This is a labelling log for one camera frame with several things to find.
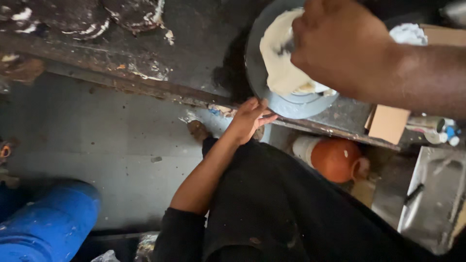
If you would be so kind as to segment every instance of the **gray floor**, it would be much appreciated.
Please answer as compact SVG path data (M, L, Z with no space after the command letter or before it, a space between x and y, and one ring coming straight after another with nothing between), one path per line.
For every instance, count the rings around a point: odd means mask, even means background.
M157 229L176 189L202 159L185 122L199 119L219 136L231 121L53 74L32 87L14 86L10 100L0 106L0 135L21 142L9 159L10 174L93 184L103 198L95 230ZM286 146L289 132L270 125L262 141ZM155 157L162 161L153 163Z

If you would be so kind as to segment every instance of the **kneaded dough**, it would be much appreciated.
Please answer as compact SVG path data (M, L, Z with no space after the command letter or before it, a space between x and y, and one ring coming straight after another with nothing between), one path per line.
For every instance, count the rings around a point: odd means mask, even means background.
M293 38L291 24L297 17L302 16L303 8L285 11L277 16L267 28L260 40L260 52L267 68L267 85L272 92L281 96L296 93L320 93L334 95L336 91L312 80L306 73L291 63L291 54L284 51L278 55L282 46Z

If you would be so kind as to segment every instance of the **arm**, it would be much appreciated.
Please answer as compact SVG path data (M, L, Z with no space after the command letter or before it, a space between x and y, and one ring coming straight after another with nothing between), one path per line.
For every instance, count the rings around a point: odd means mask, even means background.
M257 128L277 118L277 115L261 118L270 113L266 108L267 101L259 102L257 98L241 105L225 133L180 185L171 200L171 208L200 215L207 213L219 179L236 149L248 142Z
M353 0L311 0L293 22L291 61L344 96L466 118L466 48L396 44Z

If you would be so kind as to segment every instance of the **round metal tray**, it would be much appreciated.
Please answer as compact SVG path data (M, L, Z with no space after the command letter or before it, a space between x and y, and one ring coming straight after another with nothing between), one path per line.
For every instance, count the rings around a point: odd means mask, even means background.
M267 69L260 53L259 44L265 30L272 24L277 16L287 10L302 7L305 0L275 0L268 5L253 24L246 45L246 73L255 95L267 98L270 110L280 116L291 119L302 119L316 115L329 107L337 98L324 97L321 94L292 93L280 96L267 86Z

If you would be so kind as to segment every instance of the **dirty table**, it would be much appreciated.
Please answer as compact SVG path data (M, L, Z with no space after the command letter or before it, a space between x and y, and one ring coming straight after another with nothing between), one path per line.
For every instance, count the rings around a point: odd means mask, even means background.
M134 36L112 23L100 37L78 41L64 34L46 36L0 33L0 48L41 58L53 73L101 83L126 92L181 103L234 106L251 96L245 74L244 49L255 18L271 0L168 0L166 29ZM388 27L400 22L430 22L441 1L365 1ZM371 105L339 97L324 112L308 119L280 118L277 124L303 131L344 137L400 150L403 146L364 134ZM405 132L402 141L416 134Z

